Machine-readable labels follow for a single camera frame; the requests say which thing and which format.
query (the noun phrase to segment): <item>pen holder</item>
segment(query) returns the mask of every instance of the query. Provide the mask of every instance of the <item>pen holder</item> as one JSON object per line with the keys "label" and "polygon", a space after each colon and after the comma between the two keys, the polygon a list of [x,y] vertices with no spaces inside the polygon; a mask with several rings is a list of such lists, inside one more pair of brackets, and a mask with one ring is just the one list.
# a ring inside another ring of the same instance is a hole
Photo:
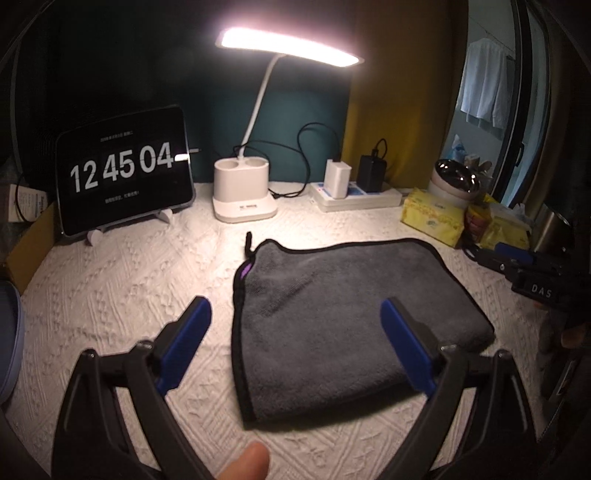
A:
{"label": "pen holder", "polygon": [[237,223],[272,217],[277,205],[268,189],[268,160],[244,157],[215,162],[213,209],[219,220]]}

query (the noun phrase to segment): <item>black charger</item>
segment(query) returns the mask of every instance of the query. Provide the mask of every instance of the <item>black charger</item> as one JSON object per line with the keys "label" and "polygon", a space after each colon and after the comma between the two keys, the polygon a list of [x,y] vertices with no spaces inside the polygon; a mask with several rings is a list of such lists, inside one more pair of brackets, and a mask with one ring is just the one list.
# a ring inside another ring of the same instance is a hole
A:
{"label": "black charger", "polygon": [[[378,157],[378,147],[380,143],[384,144],[384,154]],[[357,186],[365,193],[376,193],[382,191],[382,184],[386,176],[386,161],[384,157],[388,153],[388,143],[385,138],[381,138],[375,144],[371,155],[361,155],[359,160],[359,170],[357,172]]]}

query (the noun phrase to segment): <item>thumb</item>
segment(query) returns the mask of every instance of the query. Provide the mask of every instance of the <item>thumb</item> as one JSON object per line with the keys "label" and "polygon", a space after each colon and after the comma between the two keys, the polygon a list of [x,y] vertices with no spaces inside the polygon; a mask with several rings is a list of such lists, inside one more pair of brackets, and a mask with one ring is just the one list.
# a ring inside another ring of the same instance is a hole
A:
{"label": "thumb", "polygon": [[264,480],[269,473],[269,462],[267,447],[261,442],[252,442],[217,480]]}

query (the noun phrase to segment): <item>digital clock display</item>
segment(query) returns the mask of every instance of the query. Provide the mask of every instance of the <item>digital clock display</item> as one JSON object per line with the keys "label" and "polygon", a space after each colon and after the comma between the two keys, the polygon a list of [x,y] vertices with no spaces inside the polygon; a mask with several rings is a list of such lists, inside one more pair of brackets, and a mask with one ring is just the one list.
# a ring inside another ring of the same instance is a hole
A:
{"label": "digital clock display", "polygon": [[56,178],[66,236],[190,204],[182,110],[134,113],[62,134]]}

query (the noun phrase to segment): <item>white shirt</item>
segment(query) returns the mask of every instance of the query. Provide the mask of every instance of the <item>white shirt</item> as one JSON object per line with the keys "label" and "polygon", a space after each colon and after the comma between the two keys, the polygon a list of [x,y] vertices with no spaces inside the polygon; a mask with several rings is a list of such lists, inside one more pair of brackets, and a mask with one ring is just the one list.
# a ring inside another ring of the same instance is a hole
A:
{"label": "white shirt", "polygon": [[489,38],[468,45],[456,109],[505,128],[509,112],[507,57]]}

